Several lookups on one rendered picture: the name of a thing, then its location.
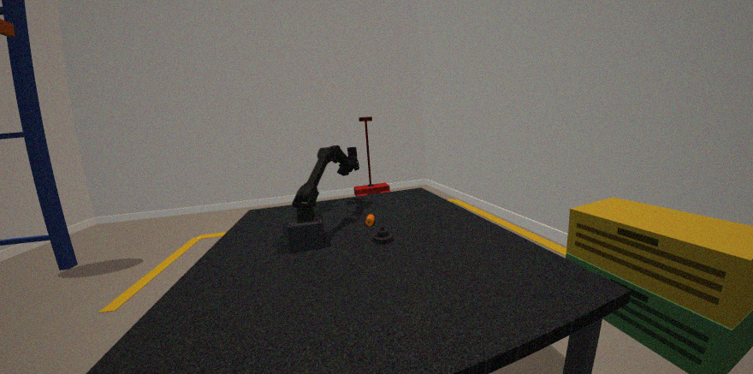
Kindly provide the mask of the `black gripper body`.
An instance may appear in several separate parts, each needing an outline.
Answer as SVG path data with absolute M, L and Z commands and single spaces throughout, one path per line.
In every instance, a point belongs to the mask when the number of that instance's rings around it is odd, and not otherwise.
M 336 156 L 333 158 L 332 162 L 341 164 L 341 162 L 338 160 Z M 352 172 L 352 171 L 353 171 L 352 169 L 348 169 L 348 172 Z

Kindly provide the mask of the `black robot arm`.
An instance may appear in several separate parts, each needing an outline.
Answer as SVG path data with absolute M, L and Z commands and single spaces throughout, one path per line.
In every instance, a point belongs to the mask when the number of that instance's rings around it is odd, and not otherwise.
M 335 156 L 341 162 L 341 164 L 339 164 L 340 168 L 337 170 L 338 174 L 348 175 L 348 169 L 359 169 L 356 147 L 348 147 L 347 153 L 348 157 L 338 145 L 319 148 L 317 152 L 317 164 L 312 171 L 308 182 L 300 187 L 292 203 L 293 207 L 297 207 L 297 223 L 309 223 L 313 221 L 315 215 L 314 208 L 312 208 L 312 206 L 316 205 L 317 203 L 317 197 L 319 195 L 317 186 L 319 184 L 319 180 L 324 172 L 327 163 L 332 161 Z

